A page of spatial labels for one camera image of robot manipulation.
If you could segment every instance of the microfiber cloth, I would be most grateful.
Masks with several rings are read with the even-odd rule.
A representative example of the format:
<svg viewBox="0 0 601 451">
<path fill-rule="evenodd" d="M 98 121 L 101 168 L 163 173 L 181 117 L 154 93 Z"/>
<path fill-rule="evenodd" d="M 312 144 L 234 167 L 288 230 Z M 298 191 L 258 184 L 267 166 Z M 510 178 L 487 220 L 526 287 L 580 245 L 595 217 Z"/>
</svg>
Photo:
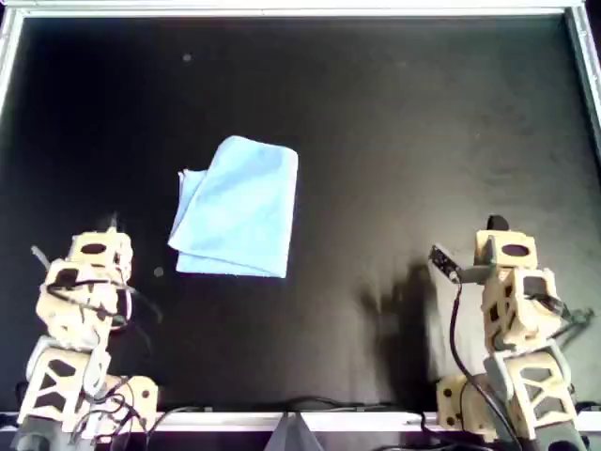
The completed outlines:
<svg viewBox="0 0 601 451">
<path fill-rule="evenodd" d="M 180 172 L 177 270 L 285 277 L 298 165 L 290 148 L 230 136 L 208 170 Z"/>
</svg>

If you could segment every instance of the gray bracket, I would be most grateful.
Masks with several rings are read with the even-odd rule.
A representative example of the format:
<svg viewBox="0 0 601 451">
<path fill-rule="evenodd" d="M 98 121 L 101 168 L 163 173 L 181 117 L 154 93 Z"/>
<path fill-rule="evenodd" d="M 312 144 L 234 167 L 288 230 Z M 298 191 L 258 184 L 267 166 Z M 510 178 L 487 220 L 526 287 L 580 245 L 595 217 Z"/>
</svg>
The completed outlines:
<svg viewBox="0 0 601 451">
<path fill-rule="evenodd" d="M 71 442 L 71 433 L 63 432 L 60 423 L 35 416 L 25 418 L 10 447 L 17 451 L 94 451 L 91 440 Z"/>
<path fill-rule="evenodd" d="M 265 451 L 323 451 L 323 448 L 300 413 L 293 416 L 284 413 Z"/>
</svg>

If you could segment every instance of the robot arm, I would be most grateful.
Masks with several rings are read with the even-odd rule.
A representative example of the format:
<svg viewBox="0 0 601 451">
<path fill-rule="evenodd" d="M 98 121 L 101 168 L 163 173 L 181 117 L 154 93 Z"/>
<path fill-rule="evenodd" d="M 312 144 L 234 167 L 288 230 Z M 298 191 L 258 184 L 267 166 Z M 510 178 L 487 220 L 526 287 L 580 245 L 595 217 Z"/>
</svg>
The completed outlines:
<svg viewBox="0 0 601 451">
<path fill-rule="evenodd" d="M 148 431 L 158 387 L 143 376 L 107 375 L 107 352 L 119 296 L 129 296 L 131 241 L 110 226 L 73 237 L 65 259 L 52 262 L 36 313 L 47 326 L 27 363 L 17 450 L 93 449 L 97 438 Z"/>
<path fill-rule="evenodd" d="M 533 237 L 508 226 L 498 228 L 503 229 L 476 233 L 472 267 L 459 267 L 439 246 L 430 258 L 450 279 L 484 286 L 481 309 L 488 357 L 486 373 L 475 380 L 496 400 L 513 433 L 466 374 L 439 382 L 439 423 L 447 430 L 479 434 L 487 442 L 500 438 L 509 443 L 512 435 L 517 437 L 519 443 L 513 440 L 508 449 L 548 451 L 562 443 L 570 446 L 562 449 L 585 451 L 574 425 L 570 367 L 551 338 L 566 312 L 555 276 L 538 269 Z"/>
</svg>

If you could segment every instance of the black cable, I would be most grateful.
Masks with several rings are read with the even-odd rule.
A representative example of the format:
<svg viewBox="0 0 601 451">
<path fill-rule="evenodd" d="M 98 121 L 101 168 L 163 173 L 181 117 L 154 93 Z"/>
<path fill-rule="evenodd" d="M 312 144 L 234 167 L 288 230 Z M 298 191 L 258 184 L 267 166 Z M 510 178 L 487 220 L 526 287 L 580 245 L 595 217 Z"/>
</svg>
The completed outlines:
<svg viewBox="0 0 601 451">
<path fill-rule="evenodd" d="M 449 437 L 446 437 L 445 435 L 439 433 L 439 432 L 435 432 L 434 430 L 428 428 L 425 425 L 425 414 L 423 412 L 419 412 L 418 413 L 421 417 L 422 417 L 422 422 L 420 423 L 420 428 L 422 430 L 422 432 L 427 435 L 428 437 L 431 437 L 433 439 L 437 439 L 440 441 L 440 443 L 447 443 L 448 446 L 463 446 L 465 448 L 468 449 L 473 449 L 474 451 L 490 451 L 490 450 L 494 450 L 495 448 L 493 447 L 493 445 L 481 445 L 478 443 L 471 443 L 471 442 L 466 442 L 463 440 L 457 440 L 457 439 L 452 439 Z"/>
<path fill-rule="evenodd" d="M 424 445 L 411 445 L 411 444 L 387 444 L 376 448 L 374 451 L 448 451 L 455 448 L 455 444 L 424 444 Z"/>
<path fill-rule="evenodd" d="M 133 330 L 144 341 L 147 355 L 152 356 L 154 353 L 154 350 L 152 348 L 152 342 L 150 340 L 150 337 L 144 331 L 144 329 L 142 329 L 142 327 L 140 327 L 140 325 L 138 325 L 136 322 L 134 322 L 132 320 L 127 320 L 125 317 L 123 317 L 122 315 L 119 315 L 117 313 L 111 313 L 104 307 L 97 307 L 97 306 L 90 305 L 87 303 L 80 303 L 80 302 L 72 299 L 71 297 L 64 295 L 63 293 L 58 292 L 59 289 L 71 290 L 71 289 L 74 289 L 77 287 L 82 287 L 82 286 L 90 286 L 90 285 L 93 286 L 93 285 L 97 285 L 97 284 L 109 284 L 109 283 L 111 285 L 115 285 L 117 287 L 130 290 L 132 293 L 135 293 L 136 296 L 138 296 L 141 300 L 143 300 L 145 302 L 145 304 L 148 305 L 148 307 L 150 307 L 153 310 L 153 312 L 155 313 L 155 315 L 157 317 L 157 322 L 162 321 L 161 310 L 159 309 L 159 307 L 157 307 L 151 301 L 149 301 L 146 296 L 142 295 L 142 293 L 140 293 L 135 288 L 132 288 L 130 286 L 123 285 L 123 284 L 118 284 L 113 281 L 109 281 L 109 280 L 105 280 L 105 279 L 88 279 L 88 280 L 81 280 L 81 281 L 69 283 L 68 285 L 58 284 L 58 283 L 54 282 L 54 283 L 48 284 L 46 286 L 46 290 L 48 291 L 49 294 L 55 296 L 55 298 L 60 299 L 61 301 L 65 301 L 67 303 L 73 303 L 75 305 L 78 305 L 80 308 L 80 311 L 82 312 L 82 321 L 85 320 L 83 309 L 87 309 L 87 310 L 92 310 L 96 313 L 102 313 L 105 317 L 108 317 L 108 318 L 113 319 L 114 321 L 117 321 L 119 323 L 119 324 L 117 324 L 119 326 L 118 330 L 122 330 L 123 328 L 125 328 L 131 324 L 133 326 Z"/>
<path fill-rule="evenodd" d="M 101 285 L 101 284 L 113 285 L 114 287 L 127 290 L 134 297 L 136 297 L 140 301 L 142 301 L 148 307 L 148 309 L 152 310 L 152 312 L 154 313 L 154 315 L 157 318 L 157 322 L 159 322 L 159 323 L 162 322 L 161 309 L 156 304 L 151 302 L 149 300 L 149 298 L 147 298 L 145 295 L 143 295 L 140 291 L 138 291 L 134 287 L 130 287 L 127 284 L 122 284 L 122 283 L 119 283 L 119 282 L 116 282 L 116 281 L 110 280 L 110 279 L 87 279 L 87 280 L 79 280 L 76 282 L 72 282 L 67 285 L 61 285 L 61 287 L 69 289 L 69 288 L 82 287 L 82 286 L 86 286 L 86 285 L 94 286 L 94 285 Z"/>
<path fill-rule="evenodd" d="M 464 376 L 468 379 L 468 382 L 471 384 L 473 388 L 482 396 L 490 410 L 495 414 L 495 416 L 501 421 L 503 427 L 507 431 L 507 434 L 511 437 L 511 441 L 515 444 L 517 450 L 521 450 L 521 443 L 516 436 L 516 432 L 507 421 L 507 418 L 503 414 L 501 408 L 499 407 L 499 402 L 489 393 L 486 392 L 484 388 L 478 383 L 476 378 L 468 371 L 465 365 L 463 365 L 463 361 L 459 357 L 459 353 L 457 351 L 456 343 L 455 343 L 455 330 L 457 326 L 457 314 L 459 313 L 459 304 L 461 302 L 461 293 L 463 291 L 463 283 L 461 282 L 461 277 L 459 275 L 456 276 L 456 282 L 458 284 L 457 294 L 455 296 L 455 301 L 453 302 L 453 312 L 451 313 L 451 326 L 449 333 L 449 340 L 451 344 L 451 354 L 453 355 L 453 359 L 455 363 L 459 367 L 459 370 L 464 374 Z"/>
<path fill-rule="evenodd" d="M 117 405 L 116 409 L 114 409 L 113 411 L 109 411 L 107 409 L 90 409 L 90 411 L 87 412 L 85 415 L 83 415 L 79 419 L 79 421 L 75 424 L 75 427 L 73 428 L 73 431 L 72 431 L 70 439 L 69 439 L 69 443 L 74 444 L 79 441 L 80 437 L 84 433 L 85 424 L 89 420 L 90 416 L 92 416 L 95 413 L 103 413 L 103 414 L 112 416 L 113 414 L 119 412 L 126 404 L 125 397 L 123 395 L 116 393 L 116 394 L 113 394 L 112 397 L 120 397 L 121 398 L 121 401 Z"/>
<path fill-rule="evenodd" d="M 102 313 L 104 316 L 111 318 L 113 320 L 116 320 L 117 322 L 120 323 L 119 326 L 125 327 L 128 325 L 129 322 L 122 315 L 119 315 L 117 313 L 111 313 L 104 307 L 97 307 L 95 305 L 90 305 L 88 303 L 80 303 L 79 301 L 71 298 L 70 296 L 66 296 L 63 293 L 58 292 L 59 289 L 69 290 L 72 288 L 75 288 L 75 286 L 72 286 L 72 285 L 65 286 L 65 285 L 61 285 L 61 284 L 57 284 L 56 282 L 53 282 L 46 286 L 46 291 L 49 294 L 55 296 L 56 299 L 60 299 L 61 301 L 65 301 L 66 303 L 73 303 L 73 304 L 79 306 L 80 311 L 83 308 L 86 310 L 92 310 L 93 312 L 96 312 L 97 314 Z"/>
<path fill-rule="evenodd" d="M 165 412 L 163 415 L 161 415 L 157 421 L 155 422 L 154 425 L 152 425 L 152 428 L 150 428 L 148 430 L 148 432 L 146 433 L 146 447 L 145 450 L 148 450 L 148 447 L 150 445 L 150 439 L 152 439 L 153 434 L 156 432 L 157 428 L 159 427 L 159 425 L 165 420 L 165 418 L 167 418 L 169 415 L 171 415 L 172 413 L 178 413 L 178 412 L 202 412 L 203 409 L 200 409 L 196 406 L 183 406 L 183 407 L 177 407 L 175 409 L 172 409 L 170 411 Z"/>
</svg>

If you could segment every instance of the black table surface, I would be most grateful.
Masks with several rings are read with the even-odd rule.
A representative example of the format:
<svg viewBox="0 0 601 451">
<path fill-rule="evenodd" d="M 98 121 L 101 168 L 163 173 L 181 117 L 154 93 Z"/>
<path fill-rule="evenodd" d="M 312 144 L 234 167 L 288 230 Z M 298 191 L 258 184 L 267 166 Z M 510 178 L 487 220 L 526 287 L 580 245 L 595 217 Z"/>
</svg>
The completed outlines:
<svg viewBox="0 0 601 451">
<path fill-rule="evenodd" d="M 227 136 L 299 153 L 286 279 L 175 272 L 177 171 Z M 0 130 L 0 405 L 16 407 L 44 271 L 118 211 L 152 338 L 115 337 L 111 372 L 172 402 L 252 406 L 304 395 L 434 409 L 457 371 L 454 288 L 425 257 L 470 261 L 491 212 L 537 239 L 572 308 L 599 306 L 601 190 L 559 18 L 28 19 Z M 154 275 L 156 268 L 164 276 Z M 480 289 L 458 344 L 485 356 Z M 566 349 L 596 397 L 597 325 Z"/>
</svg>

